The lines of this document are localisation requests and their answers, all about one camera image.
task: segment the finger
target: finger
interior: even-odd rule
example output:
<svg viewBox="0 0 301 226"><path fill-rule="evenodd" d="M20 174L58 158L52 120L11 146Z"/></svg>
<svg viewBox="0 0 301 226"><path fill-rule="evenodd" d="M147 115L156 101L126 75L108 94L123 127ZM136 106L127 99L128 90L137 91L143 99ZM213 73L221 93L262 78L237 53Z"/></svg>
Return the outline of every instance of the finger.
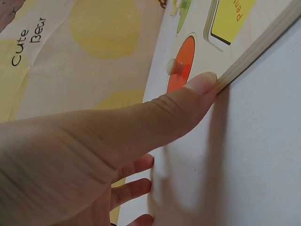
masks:
<svg viewBox="0 0 301 226"><path fill-rule="evenodd" d="M110 208L113 210L127 201L138 198L150 191L151 181L146 178L112 188Z"/></svg>
<svg viewBox="0 0 301 226"><path fill-rule="evenodd" d="M149 214L144 214L130 223L128 226L152 226L154 218Z"/></svg>
<svg viewBox="0 0 301 226"><path fill-rule="evenodd" d="M148 170L152 168L153 164L154 157L150 154L146 154L141 158L135 160L134 162L130 163L129 165L121 167L117 172L117 176L112 180L112 183L115 183L135 173L140 173L145 170Z"/></svg>
<svg viewBox="0 0 301 226"><path fill-rule="evenodd" d="M216 94L216 75L204 73L144 104L96 113L97 130L112 147L111 154L99 154L118 168L182 137L205 116Z"/></svg>

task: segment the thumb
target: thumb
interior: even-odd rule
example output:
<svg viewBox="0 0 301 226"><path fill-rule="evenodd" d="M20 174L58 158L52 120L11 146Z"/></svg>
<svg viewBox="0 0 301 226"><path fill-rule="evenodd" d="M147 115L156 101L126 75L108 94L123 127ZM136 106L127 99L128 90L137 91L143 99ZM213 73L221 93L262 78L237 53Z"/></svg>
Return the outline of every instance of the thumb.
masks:
<svg viewBox="0 0 301 226"><path fill-rule="evenodd" d="M106 111L100 124L107 125L98 124L99 130L110 128L104 132L105 140L117 148L103 158L120 167L184 136L202 120L216 94L216 75L207 72L152 101Z"/></svg>

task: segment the fingernail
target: fingernail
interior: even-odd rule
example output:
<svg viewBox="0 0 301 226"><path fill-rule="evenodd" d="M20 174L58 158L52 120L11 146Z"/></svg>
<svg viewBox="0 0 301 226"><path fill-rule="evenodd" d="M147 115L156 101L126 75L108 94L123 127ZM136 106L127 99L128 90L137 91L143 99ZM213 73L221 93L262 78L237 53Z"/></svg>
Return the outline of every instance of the fingernail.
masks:
<svg viewBox="0 0 301 226"><path fill-rule="evenodd" d="M216 81L215 73L205 72L189 80L185 87L194 90L199 95L204 95L214 87Z"/></svg>

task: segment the knuckle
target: knuckle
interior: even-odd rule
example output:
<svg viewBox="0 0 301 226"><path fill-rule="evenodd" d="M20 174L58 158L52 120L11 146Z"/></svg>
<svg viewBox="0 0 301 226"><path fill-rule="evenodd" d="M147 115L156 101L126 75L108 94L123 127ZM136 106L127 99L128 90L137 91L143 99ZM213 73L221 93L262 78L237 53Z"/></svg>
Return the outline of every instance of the knuckle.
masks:
<svg viewBox="0 0 301 226"><path fill-rule="evenodd" d="M160 96L151 101L155 107L155 114L161 119L162 123L168 127L175 128L181 122L185 114L184 109L168 95Z"/></svg>

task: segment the yellow polka dot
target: yellow polka dot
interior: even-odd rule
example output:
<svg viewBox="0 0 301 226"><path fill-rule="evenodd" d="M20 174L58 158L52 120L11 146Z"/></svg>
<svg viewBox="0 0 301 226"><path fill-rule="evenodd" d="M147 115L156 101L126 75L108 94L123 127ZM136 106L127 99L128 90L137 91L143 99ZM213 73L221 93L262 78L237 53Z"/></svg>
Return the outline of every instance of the yellow polka dot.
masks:
<svg viewBox="0 0 301 226"><path fill-rule="evenodd" d="M95 110L108 110L126 107L134 104L139 104L143 100L143 90L127 90L115 92L102 100L94 109ZM120 180L112 185L112 187L118 187L125 183L125 179ZM120 207L112 210L110 212L111 222L117 224L119 216Z"/></svg>
<svg viewBox="0 0 301 226"><path fill-rule="evenodd" d="M70 14L70 30L88 54L118 59L135 50L140 15L134 0L78 0Z"/></svg>
<svg viewBox="0 0 301 226"><path fill-rule="evenodd" d="M94 109L108 110L138 104L142 102L143 94L143 90L127 90L115 92L102 100Z"/></svg>
<svg viewBox="0 0 301 226"><path fill-rule="evenodd" d="M16 40L0 40L0 122L14 119L26 88L27 59L16 54L20 50Z"/></svg>
<svg viewBox="0 0 301 226"><path fill-rule="evenodd" d="M25 16L37 2L38 0L26 0L26 2L24 2L22 7L16 13L14 21L17 21Z"/></svg>

